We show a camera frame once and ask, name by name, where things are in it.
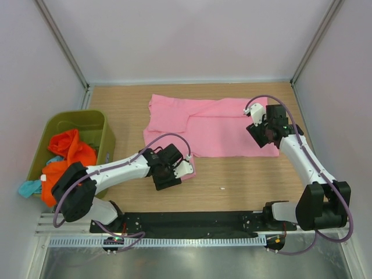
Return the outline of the pink t shirt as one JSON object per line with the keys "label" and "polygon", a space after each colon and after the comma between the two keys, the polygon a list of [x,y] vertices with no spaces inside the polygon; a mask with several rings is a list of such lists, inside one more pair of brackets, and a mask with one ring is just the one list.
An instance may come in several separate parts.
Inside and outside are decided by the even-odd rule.
{"label": "pink t shirt", "polygon": [[143,131],[145,144],[174,144],[183,154],[198,158],[278,157],[273,145],[260,148],[246,127],[248,99],[179,99],[152,95],[149,124]]}

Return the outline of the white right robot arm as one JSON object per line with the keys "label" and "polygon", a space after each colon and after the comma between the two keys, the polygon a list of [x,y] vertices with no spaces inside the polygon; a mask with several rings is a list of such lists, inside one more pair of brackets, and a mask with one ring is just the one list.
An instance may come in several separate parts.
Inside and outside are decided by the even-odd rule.
{"label": "white right robot arm", "polygon": [[268,212],[262,215],[264,227],[275,230],[283,221],[305,231],[345,227],[350,186],[337,181],[321,165],[300,127],[289,122],[285,107],[253,103],[244,113],[252,119],[246,129],[258,146],[273,144],[292,163],[305,188],[297,203],[267,203]]}

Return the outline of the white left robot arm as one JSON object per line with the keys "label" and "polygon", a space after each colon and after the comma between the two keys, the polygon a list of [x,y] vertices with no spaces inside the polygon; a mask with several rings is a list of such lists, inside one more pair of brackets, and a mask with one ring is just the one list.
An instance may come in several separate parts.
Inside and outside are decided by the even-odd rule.
{"label": "white left robot arm", "polygon": [[103,201],[97,195],[117,184],[138,178],[152,177],[160,191],[181,184],[181,179],[193,173],[189,159],[183,157],[174,144],[165,148],[143,149],[129,158],[96,166],[71,164],[52,188],[57,202],[55,227],[84,217],[102,224],[108,231],[118,232],[123,225],[122,211],[113,201]]}

